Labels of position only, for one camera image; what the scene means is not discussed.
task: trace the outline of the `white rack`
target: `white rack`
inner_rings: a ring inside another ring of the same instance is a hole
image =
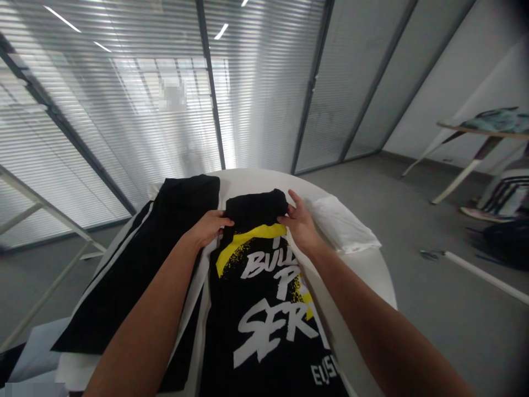
[[[51,297],[53,292],[57,289],[59,284],[66,278],[70,270],[75,267],[77,262],[81,259],[88,259],[91,257],[102,256],[104,252],[106,251],[106,248],[102,246],[101,244],[99,244],[98,242],[96,242],[94,238],[90,235],[90,233],[88,233],[85,229],[83,229],[81,226],[76,224],[73,220],[68,218],[63,212],[61,212],[56,207],[54,207],[51,203],[46,201],[46,199],[44,199],[36,191],[34,191],[29,186],[27,186],[25,183],[23,183],[20,179],[18,179],[16,176],[14,176],[12,173],[10,173],[6,168],[4,168],[1,165],[0,165],[0,178],[4,180],[11,187],[17,189],[20,193],[22,193],[24,196],[29,198],[34,203],[31,207],[29,207],[27,210],[25,210],[21,214],[15,216],[13,219],[6,222],[5,224],[0,225],[0,235],[10,230],[12,227],[16,226],[17,224],[22,222],[24,219],[34,214],[36,211],[42,209],[46,211],[47,213],[49,213],[51,216],[55,217],[57,220],[59,220],[63,224],[65,224],[66,226],[68,226],[71,230],[79,234],[83,239],[87,241],[86,244],[84,244],[81,250],[77,253],[77,255],[72,259],[72,261],[64,268],[62,273],[55,279],[55,281],[48,288],[48,290],[42,295],[42,297],[37,301],[37,303],[33,305],[33,307],[27,313],[24,319],[13,330],[11,335],[9,335],[8,338],[5,340],[5,342],[2,343],[2,345],[0,346],[0,352],[3,352],[7,350],[11,346],[11,344],[20,336],[20,334],[26,329],[26,327],[29,325],[31,320],[33,320],[33,317],[35,317],[35,315],[39,312],[42,306],[47,302],[47,300]],[[96,247],[99,250],[99,252],[85,254],[84,252],[91,245]]]

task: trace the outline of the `forearm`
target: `forearm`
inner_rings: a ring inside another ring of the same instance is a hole
[[[473,395],[433,345],[324,243],[306,254],[387,396]]]
[[[86,397],[156,394],[174,347],[198,251],[185,235],[175,245],[110,341]]]

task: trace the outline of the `teal garment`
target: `teal garment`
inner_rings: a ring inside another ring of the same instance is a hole
[[[517,114],[514,108],[488,110],[461,123],[461,127],[490,132],[523,133],[529,130],[529,114]]]

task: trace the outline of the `hand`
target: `hand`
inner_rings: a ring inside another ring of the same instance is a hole
[[[223,218],[224,211],[211,210],[189,229],[182,238],[199,249],[211,243],[215,237],[223,233],[222,226],[233,226],[229,218]]]
[[[287,226],[290,229],[294,242],[302,253],[307,255],[311,248],[319,246],[323,241],[321,240],[314,221],[305,207],[305,203],[292,189],[288,191],[296,206],[288,205],[288,216],[277,217],[280,224]]]

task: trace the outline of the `finger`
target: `finger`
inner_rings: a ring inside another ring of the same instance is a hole
[[[294,190],[289,189],[288,194],[290,195],[290,197],[292,197],[292,200],[294,200],[294,202],[296,203],[296,208],[305,208],[305,203],[303,203],[303,200],[301,199],[301,197],[298,196],[298,194]]]
[[[212,216],[222,218],[224,216],[224,210],[211,210],[208,211]]]
[[[233,226],[235,224],[230,218],[219,218],[220,226]]]
[[[288,216],[292,218],[295,212],[296,212],[296,208],[289,204],[287,208]]]
[[[288,227],[290,227],[292,225],[292,222],[293,222],[293,220],[290,219],[289,217],[277,217],[277,221],[280,224],[288,226]]]

